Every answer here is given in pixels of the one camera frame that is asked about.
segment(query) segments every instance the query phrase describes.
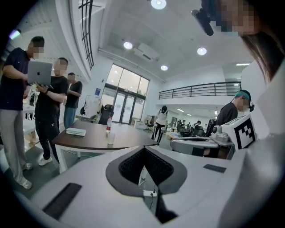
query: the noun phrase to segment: balcony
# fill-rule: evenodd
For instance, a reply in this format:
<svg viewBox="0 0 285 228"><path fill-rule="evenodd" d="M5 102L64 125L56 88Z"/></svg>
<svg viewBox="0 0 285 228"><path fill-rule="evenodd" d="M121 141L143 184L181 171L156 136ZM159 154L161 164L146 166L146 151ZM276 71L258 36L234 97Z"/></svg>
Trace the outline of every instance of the balcony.
<svg viewBox="0 0 285 228"><path fill-rule="evenodd" d="M159 93L158 105L197 104L225 105L229 103L237 91L241 90L240 81L216 82L192 85Z"/></svg>

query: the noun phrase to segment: plastic bottle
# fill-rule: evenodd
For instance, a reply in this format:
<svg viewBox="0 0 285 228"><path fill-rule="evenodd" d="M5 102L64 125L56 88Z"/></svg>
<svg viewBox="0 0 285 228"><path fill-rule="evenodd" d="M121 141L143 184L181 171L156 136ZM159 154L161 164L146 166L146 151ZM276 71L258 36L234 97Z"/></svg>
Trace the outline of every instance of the plastic bottle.
<svg viewBox="0 0 285 228"><path fill-rule="evenodd" d="M106 133L110 133L111 131L111 126L112 126L112 117L109 117L108 121L107 121L107 130Z"/></svg>

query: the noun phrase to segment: glass door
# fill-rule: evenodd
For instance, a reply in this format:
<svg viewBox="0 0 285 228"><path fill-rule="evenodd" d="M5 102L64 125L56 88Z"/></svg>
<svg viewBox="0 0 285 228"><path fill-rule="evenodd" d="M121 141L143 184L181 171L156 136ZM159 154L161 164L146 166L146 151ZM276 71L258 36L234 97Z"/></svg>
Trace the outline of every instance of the glass door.
<svg viewBox="0 0 285 228"><path fill-rule="evenodd" d="M118 92L114 105L113 122L129 124L134 107L135 97Z"/></svg>

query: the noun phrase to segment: hand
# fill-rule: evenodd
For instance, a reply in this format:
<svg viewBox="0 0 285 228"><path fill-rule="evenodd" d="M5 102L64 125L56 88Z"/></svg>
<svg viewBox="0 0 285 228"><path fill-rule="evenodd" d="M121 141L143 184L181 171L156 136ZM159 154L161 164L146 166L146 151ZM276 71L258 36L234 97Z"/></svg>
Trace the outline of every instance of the hand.
<svg viewBox="0 0 285 228"><path fill-rule="evenodd" d="M37 84L37 83L35 83L35 84L36 84L37 90L38 90L39 92L42 92L42 93L45 94L45 93L48 91L48 87L47 87L47 86L39 85L39 84Z"/></svg>
<svg viewBox="0 0 285 228"><path fill-rule="evenodd" d="M30 92L30 86L27 85L27 88L26 88L26 90L24 91L23 99L26 99L26 98L28 97L29 92Z"/></svg>
<svg viewBox="0 0 285 228"><path fill-rule="evenodd" d="M27 81L28 80L28 74L23 74L22 80Z"/></svg>

